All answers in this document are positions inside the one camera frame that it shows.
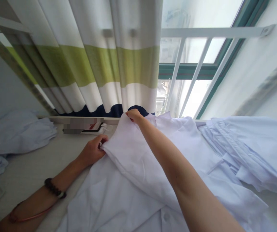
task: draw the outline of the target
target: drawstring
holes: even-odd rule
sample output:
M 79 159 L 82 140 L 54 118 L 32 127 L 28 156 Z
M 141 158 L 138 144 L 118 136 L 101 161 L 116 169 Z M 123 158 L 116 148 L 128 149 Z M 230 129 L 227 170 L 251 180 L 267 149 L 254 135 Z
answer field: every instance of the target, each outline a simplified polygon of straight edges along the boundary
M 111 129 L 108 130 L 108 129 L 105 128 L 105 126 L 111 126 L 111 127 L 113 127 L 112 125 L 107 125 L 106 123 L 103 123 L 103 124 L 101 125 L 101 127 L 102 127 L 104 130 L 108 131 L 108 132 L 110 132 Z

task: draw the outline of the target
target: red string bracelet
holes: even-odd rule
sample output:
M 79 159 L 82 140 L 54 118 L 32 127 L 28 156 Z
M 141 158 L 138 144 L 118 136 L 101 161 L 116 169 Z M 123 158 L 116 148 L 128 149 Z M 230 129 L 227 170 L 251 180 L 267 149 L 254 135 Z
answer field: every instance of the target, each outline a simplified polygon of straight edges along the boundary
M 24 221 L 29 221 L 31 219 L 34 219 L 34 218 L 37 218 L 37 217 L 40 217 L 42 215 L 44 215 L 45 213 L 47 213 L 49 210 L 51 210 L 51 208 L 54 206 L 52 205 L 51 207 L 49 207 L 48 209 L 38 213 L 37 215 L 34 215 L 34 216 L 31 216 L 31 217 L 28 217 L 28 218 L 23 218 L 23 219 L 18 219 L 18 217 L 14 214 L 15 212 L 15 209 L 21 204 L 21 203 L 18 203 L 17 206 L 10 212 L 10 222 L 12 223 L 18 223 L 18 222 L 24 222 Z

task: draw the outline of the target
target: left hand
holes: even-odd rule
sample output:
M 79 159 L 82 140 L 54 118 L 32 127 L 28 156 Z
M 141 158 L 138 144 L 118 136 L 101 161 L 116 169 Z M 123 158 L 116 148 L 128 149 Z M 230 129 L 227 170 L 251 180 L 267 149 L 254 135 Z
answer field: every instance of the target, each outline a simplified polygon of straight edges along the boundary
M 100 149 L 100 142 L 103 144 L 106 141 L 108 141 L 108 136 L 104 134 L 100 134 L 93 140 L 90 140 L 77 157 L 77 161 L 85 167 L 97 162 L 105 155 L 105 151 Z

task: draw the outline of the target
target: button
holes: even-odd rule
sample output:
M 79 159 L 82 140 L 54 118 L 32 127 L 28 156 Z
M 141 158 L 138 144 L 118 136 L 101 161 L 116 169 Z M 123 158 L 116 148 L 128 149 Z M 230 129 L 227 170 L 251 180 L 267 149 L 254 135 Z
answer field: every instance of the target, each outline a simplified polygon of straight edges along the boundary
M 164 221 L 168 221 L 170 219 L 170 215 L 169 214 L 164 214 Z

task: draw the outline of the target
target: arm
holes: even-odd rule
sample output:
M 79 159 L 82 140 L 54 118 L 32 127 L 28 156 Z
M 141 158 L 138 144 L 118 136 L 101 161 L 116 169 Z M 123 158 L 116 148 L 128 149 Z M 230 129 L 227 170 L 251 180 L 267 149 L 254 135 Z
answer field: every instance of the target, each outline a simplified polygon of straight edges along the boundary
M 106 141 L 108 141 L 108 137 L 103 134 L 89 141 L 80 155 L 56 175 L 51 182 L 58 189 L 65 192 L 86 167 L 94 164 L 105 155 L 105 152 L 99 149 L 99 144 Z M 58 197 L 43 186 L 18 206 L 15 210 L 15 215 L 19 219 L 28 218 L 46 210 L 57 201 Z M 0 231 L 35 231 L 46 215 L 47 213 L 38 218 L 20 223 L 11 223 L 9 215 L 7 215 L 0 221 Z
M 177 196 L 191 232 L 244 232 L 243 228 L 205 185 L 178 148 L 137 109 L 126 113 L 138 124 Z

